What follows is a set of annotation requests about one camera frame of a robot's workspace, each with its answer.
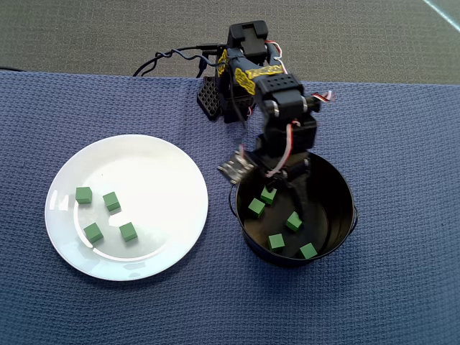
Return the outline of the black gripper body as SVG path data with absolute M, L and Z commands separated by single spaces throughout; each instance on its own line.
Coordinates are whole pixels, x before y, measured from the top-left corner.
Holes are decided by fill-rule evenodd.
M 288 165 L 293 155 L 307 154 L 314 145 L 317 123 L 314 118 L 301 122 L 298 119 L 276 126 L 266 123 L 258 136 L 251 158 L 267 173 L 275 176 Z

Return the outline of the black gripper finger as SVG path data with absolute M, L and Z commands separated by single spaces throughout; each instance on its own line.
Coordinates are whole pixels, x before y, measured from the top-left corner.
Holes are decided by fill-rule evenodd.
M 307 182 L 309 175 L 310 171 L 306 167 L 291 167 L 287 171 L 287 186 L 301 219 L 305 219 L 308 213 Z
M 273 189 L 276 188 L 277 185 L 277 177 L 267 177 L 267 173 L 264 170 L 257 171 L 257 184 L 261 185 L 266 189 Z

